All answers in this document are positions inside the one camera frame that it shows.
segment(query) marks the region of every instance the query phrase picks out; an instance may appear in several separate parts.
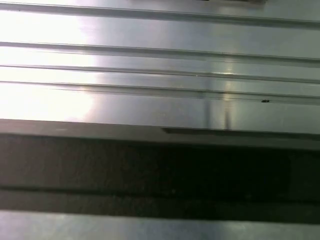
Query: silver metal strip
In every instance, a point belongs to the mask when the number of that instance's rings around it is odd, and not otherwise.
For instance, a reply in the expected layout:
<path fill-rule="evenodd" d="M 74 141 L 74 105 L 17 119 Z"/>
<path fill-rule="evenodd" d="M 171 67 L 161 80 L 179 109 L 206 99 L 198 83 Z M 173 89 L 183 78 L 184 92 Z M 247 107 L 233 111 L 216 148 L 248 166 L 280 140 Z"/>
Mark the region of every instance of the silver metal strip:
<path fill-rule="evenodd" d="M 71 91 L 2 83 L 0 119 L 320 134 L 319 105 L 230 100 L 227 93 L 225 97 L 111 94 L 85 86 Z"/>
<path fill-rule="evenodd" d="M 320 80 L 320 68 L 317 67 L 46 52 L 34 48 L 27 50 L 18 47 L 0 47 L 0 66 L 181 74 L 315 83 Z"/>
<path fill-rule="evenodd" d="M 317 59 L 320 32 L 226 23 L 0 11 L 0 42 Z"/>
<path fill-rule="evenodd" d="M 0 82 L 319 97 L 320 84 L 167 74 L 0 67 Z"/>
<path fill-rule="evenodd" d="M 269 0 L 264 5 L 241 2 L 197 0 L 6 0 L 0 3 L 69 6 L 99 9 L 131 9 L 176 12 L 209 16 L 233 16 L 258 19 L 320 21 L 318 0 Z"/>
<path fill-rule="evenodd" d="M 205 128 L 202 99 L 114 95 L 1 84 L 0 119 Z"/>
<path fill-rule="evenodd" d="M 319 225 L 0 212 L 3 240 L 318 240 L 319 235 Z"/>

